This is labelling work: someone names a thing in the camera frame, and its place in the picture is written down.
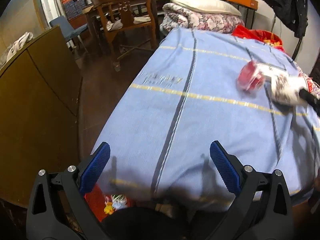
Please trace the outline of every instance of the towel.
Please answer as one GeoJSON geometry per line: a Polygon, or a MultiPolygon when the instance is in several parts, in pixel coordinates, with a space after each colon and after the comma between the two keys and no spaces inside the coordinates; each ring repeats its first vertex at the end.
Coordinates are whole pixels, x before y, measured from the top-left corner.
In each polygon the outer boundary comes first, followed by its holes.
{"type": "Polygon", "coordinates": [[[33,33],[26,32],[17,41],[15,41],[7,55],[7,62],[21,49],[26,43],[33,39],[33,33]]]}

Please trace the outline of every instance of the wooden floor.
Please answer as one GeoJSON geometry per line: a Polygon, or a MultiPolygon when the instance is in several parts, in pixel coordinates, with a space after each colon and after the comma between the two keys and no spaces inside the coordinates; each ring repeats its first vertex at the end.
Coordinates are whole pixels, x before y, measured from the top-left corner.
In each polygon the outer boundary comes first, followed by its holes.
{"type": "MultiPolygon", "coordinates": [[[[127,43],[137,44],[141,35],[139,30],[126,34],[127,43]]],[[[76,62],[83,75],[79,106],[79,146],[80,158],[88,156],[103,126],[116,105],[151,57],[151,51],[134,50],[120,61],[121,70],[116,72],[112,67],[107,46],[104,55],[98,56],[95,47],[90,44],[88,54],[76,62]]]]}

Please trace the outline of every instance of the silver screw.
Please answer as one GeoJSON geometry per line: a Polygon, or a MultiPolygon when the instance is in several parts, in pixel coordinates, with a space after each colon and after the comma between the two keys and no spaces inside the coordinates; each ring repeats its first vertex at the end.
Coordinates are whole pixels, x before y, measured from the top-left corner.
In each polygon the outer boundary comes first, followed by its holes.
{"type": "Polygon", "coordinates": [[[250,165],[246,165],[246,166],[244,166],[244,170],[245,170],[246,172],[252,172],[252,171],[253,171],[253,168],[252,168],[250,165]]]}
{"type": "Polygon", "coordinates": [[[275,174],[276,174],[277,176],[281,176],[281,175],[282,175],[282,172],[281,172],[281,170],[275,170],[275,174]]]}
{"type": "Polygon", "coordinates": [[[76,166],[74,166],[74,165],[71,165],[68,167],[69,172],[74,172],[75,170],[76,170],[76,166]]]}
{"type": "Polygon", "coordinates": [[[39,174],[40,176],[43,176],[43,175],[45,174],[45,170],[39,170],[38,174],[39,174]]]}

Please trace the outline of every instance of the black jacket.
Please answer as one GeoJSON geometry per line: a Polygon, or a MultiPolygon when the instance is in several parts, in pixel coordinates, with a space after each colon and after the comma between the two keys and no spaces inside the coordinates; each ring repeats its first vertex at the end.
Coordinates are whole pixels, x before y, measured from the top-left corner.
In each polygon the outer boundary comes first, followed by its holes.
{"type": "Polygon", "coordinates": [[[307,28],[307,8],[305,0],[264,0],[274,10],[276,16],[301,38],[307,28]]]}

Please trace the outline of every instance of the blue gripper pad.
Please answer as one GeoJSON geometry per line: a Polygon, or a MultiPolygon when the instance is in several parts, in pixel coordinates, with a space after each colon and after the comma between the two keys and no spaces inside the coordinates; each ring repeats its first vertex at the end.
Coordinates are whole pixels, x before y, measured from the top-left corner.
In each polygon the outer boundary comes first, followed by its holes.
{"type": "Polygon", "coordinates": [[[110,146],[106,142],[101,143],[98,149],[88,158],[89,161],[90,158],[92,160],[86,165],[85,170],[81,172],[82,174],[80,174],[79,192],[82,195],[92,191],[110,158],[110,146]]]}
{"type": "Polygon", "coordinates": [[[228,159],[228,155],[229,154],[218,141],[214,141],[210,145],[210,157],[222,177],[224,184],[229,192],[234,193],[236,197],[238,197],[241,192],[241,179],[238,172],[228,159]]]}

